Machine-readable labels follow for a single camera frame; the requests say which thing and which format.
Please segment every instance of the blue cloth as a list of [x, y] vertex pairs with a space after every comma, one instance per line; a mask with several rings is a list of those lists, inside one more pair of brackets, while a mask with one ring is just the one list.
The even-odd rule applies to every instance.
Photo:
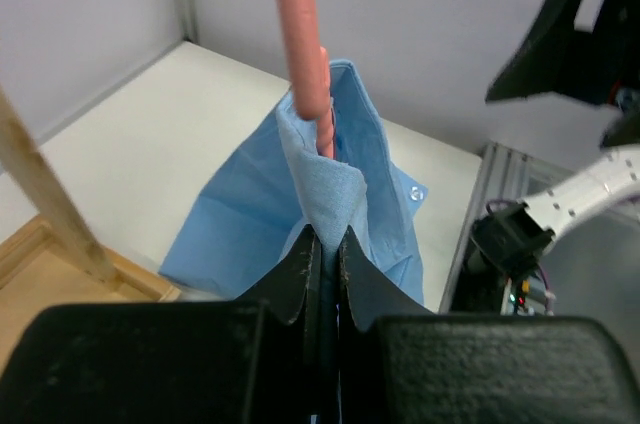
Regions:
[[369, 259], [423, 303], [412, 218], [427, 189], [391, 162], [355, 66], [337, 60], [330, 68], [337, 159], [318, 156], [315, 123], [297, 116], [287, 93], [200, 192], [162, 275], [235, 298], [274, 267], [305, 224], [325, 262], [351, 225]]

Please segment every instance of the pink rod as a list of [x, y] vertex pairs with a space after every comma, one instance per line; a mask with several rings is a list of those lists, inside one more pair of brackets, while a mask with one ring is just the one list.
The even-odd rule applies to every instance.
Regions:
[[277, 1], [296, 112], [304, 120], [317, 120], [318, 152], [333, 158], [328, 58], [320, 48], [315, 0]]

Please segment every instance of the white tabletop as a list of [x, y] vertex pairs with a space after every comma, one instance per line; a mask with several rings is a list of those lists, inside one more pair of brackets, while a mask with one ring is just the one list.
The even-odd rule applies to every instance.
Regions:
[[[157, 269], [202, 186], [288, 86], [184, 43], [42, 150], [98, 239]], [[395, 164], [429, 188], [415, 229], [425, 304], [435, 311], [480, 158], [391, 122], [385, 128]], [[10, 177], [0, 175], [0, 242], [34, 215]]]

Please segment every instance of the gray wall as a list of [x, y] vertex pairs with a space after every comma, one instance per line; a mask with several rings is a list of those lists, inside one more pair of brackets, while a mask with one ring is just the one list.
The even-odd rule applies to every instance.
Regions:
[[[587, 0], [590, 25], [601, 0]], [[478, 151], [489, 139], [567, 167], [597, 153], [615, 115], [557, 97], [485, 107], [492, 78], [542, 0], [317, 0], [330, 56], [357, 64], [380, 113]], [[195, 0], [201, 44], [286, 75], [274, 0]]]
[[174, 0], [0, 0], [0, 82], [42, 137], [180, 38]]

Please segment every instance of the purple wire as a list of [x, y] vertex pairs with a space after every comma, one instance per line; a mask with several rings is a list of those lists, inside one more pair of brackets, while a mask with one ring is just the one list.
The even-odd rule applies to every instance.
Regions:
[[544, 268], [540, 264], [538, 264], [538, 271], [540, 271], [540, 278], [544, 283], [544, 287], [546, 288], [547, 291], [551, 291], [551, 286], [549, 285], [549, 276], [547, 275], [547, 272], [544, 270]]

